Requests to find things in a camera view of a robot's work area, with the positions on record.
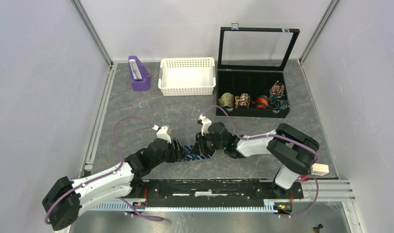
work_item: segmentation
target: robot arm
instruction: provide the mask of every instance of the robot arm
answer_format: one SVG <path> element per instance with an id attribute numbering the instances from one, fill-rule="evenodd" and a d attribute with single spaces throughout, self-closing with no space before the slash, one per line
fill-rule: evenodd
<path id="1" fill-rule="evenodd" d="M 142 190 L 141 177 L 148 175 L 159 164 L 180 161 L 177 150 L 174 150 L 178 142 L 176 140 L 172 142 L 168 135 L 170 128 L 154 126 L 154 129 L 157 131 L 157 138 L 147 148 L 129 155 L 118 171 L 114 170 L 119 164 L 89 177 L 75 180 L 62 177 L 57 180 L 42 201 L 46 212 L 64 193 L 81 184 L 82 187 L 61 200 L 50 213 L 50 224 L 55 231 L 70 225 L 94 206 L 130 194 L 133 187 Z M 112 174 L 85 184 L 110 172 Z"/>
<path id="2" fill-rule="evenodd" d="M 277 197 L 286 195 L 300 175 L 309 174 L 315 156 L 302 147 L 289 147 L 287 141 L 269 135 L 283 135 L 315 151 L 319 148 L 315 140 L 287 124 L 280 124 L 276 130 L 265 134 L 237 136 L 232 135 L 223 123 L 212 123 L 204 116 L 200 116 L 197 122 L 202 128 L 196 134 L 192 154 L 203 156 L 214 150 L 223 150 L 234 159 L 267 153 L 277 157 L 283 163 L 273 180 L 273 191 Z M 144 190 L 141 178 L 153 168 L 164 162 L 180 162 L 185 158 L 188 151 L 182 149 L 177 139 L 171 139 L 168 126 L 154 126 L 153 129 L 157 131 L 157 138 L 147 148 L 129 155 L 119 170 L 116 171 L 120 164 L 89 177 L 75 180 L 62 177 L 54 184 L 42 204 L 48 212 L 58 202 L 49 215 L 49 223 L 55 231 L 72 224 L 78 216 L 103 202 L 127 195 L 138 196 Z M 70 194 L 58 201 L 67 192 Z"/>
<path id="3" fill-rule="evenodd" d="M 276 130 L 260 135 L 236 136 L 227 131 L 223 123 L 212 123 L 205 116 L 200 116 L 197 122 L 202 125 L 201 134 L 197 136 L 201 142 L 199 147 L 224 150 L 225 154 L 234 159 L 272 154 L 283 163 L 273 180 L 273 191 L 278 196 L 280 193 L 285 194 L 301 175 L 310 173 L 315 155 L 298 145 L 290 147 L 287 141 L 269 135 L 284 136 L 314 151 L 318 151 L 320 147 L 317 141 L 288 124 L 280 124 Z"/>

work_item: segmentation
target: marble pattern surface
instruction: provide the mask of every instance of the marble pattern surface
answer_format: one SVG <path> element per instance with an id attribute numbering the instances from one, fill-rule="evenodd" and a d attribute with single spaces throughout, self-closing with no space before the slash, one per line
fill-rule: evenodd
<path id="1" fill-rule="evenodd" d="M 151 89 L 145 92 L 132 90 L 127 64 L 117 66 L 98 143 L 93 174 L 108 169 L 120 161 L 113 141 L 113 128 L 122 117 L 141 116 L 159 126 L 170 125 L 171 137 L 178 138 L 183 145 L 193 145 L 195 134 L 201 129 L 201 126 L 197 124 L 199 115 L 215 104 L 215 93 L 211 96 L 164 97 L 158 88 L 160 63 L 145 63 L 145 66 L 152 78 Z M 312 98 L 296 60 L 289 60 L 284 70 L 284 78 L 291 107 L 288 116 L 285 119 L 243 117 L 243 120 L 241 117 L 232 117 L 236 130 L 239 134 L 255 135 L 274 130 L 280 123 L 288 123 L 320 143 L 320 163 L 328 164 L 330 169 L 330 173 L 325 177 L 336 177 Z M 232 132 L 227 118 L 215 116 L 214 109 L 210 110 L 206 116 L 213 122 L 223 122 Z M 155 131 L 137 119 L 123 121 L 118 126 L 116 135 L 125 157 L 146 147 L 156 138 Z M 144 178 L 273 178 L 280 167 L 281 163 L 271 154 L 235 160 L 222 151 L 218 151 L 212 159 L 161 164 Z"/>

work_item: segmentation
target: box lid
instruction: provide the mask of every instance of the box lid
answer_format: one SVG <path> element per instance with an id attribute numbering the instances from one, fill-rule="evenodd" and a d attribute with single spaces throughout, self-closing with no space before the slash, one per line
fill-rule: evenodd
<path id="1" fill-rule="evenodd" d="M 283 71 L 299 29 L 221 27 L 218 69 Z"/>

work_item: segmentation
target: white wall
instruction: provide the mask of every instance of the white wall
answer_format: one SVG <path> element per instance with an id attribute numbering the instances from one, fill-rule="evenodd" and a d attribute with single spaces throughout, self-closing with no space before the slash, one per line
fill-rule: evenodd
<path id="1" fill-rule="evenodd" d="M 107 70 L 71 1 L 0 0 L 0 233 L 52 232 L 41 201 L 77 177 Z"/>
<path id="2" fill-rule="evenodd" d="M 394 232 L 394 0 L 340 1 L 305 71 L 368 232 Z"/>
<path id="3" fill-rule="evenodd" d="M 330 0 L 82 0 L 113 60 L 218 58 L 221 26 L 299 28 L 299 58 Z"/>

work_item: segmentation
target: black display box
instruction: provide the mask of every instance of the black display box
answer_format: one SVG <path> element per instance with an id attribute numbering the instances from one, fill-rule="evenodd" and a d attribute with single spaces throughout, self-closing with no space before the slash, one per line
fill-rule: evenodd
<path id="1" fill-rule="evenodd" d="M 288 47 L 284 54 L 283 60 L 279 66 L 267 65 L 236 65 L 230 62 L 223 61 L 223 45 L 224 33 L 235 34 L 242 32 L 253 33 L 287 33 L 291 34 L 289 37 Z M 216 103 L 218 99 L 226 92 L 232 93 L 234 96 L 239 96 L 242 93 L 248 93 L 251 101 L 255 101 L 260 95 L 267 95 L 269 97 L 269 89 L 277 82 L 284 84 L 284 95 L 288 100 L 287 85 L 284 80 L 284 68 L 293 50 L 294 44 L 300 33 L 299 29 L 287 28 L 239 28 L 232 25 L 232 27 L 221 27 L 220 31 L 220 46 L 218 52 L 218 65 L 217 65 L 217 85 L 216 85 Z M 230 116 L 236 117 L 272 117 L 272 118 L 285 118 L 290 112 L 290 108 L 286 109 L 256 109 L 254 104 L 249 108 L 224 108 Z M 220 109 L 216 109 L 217 116 L 224 116 Z"/>

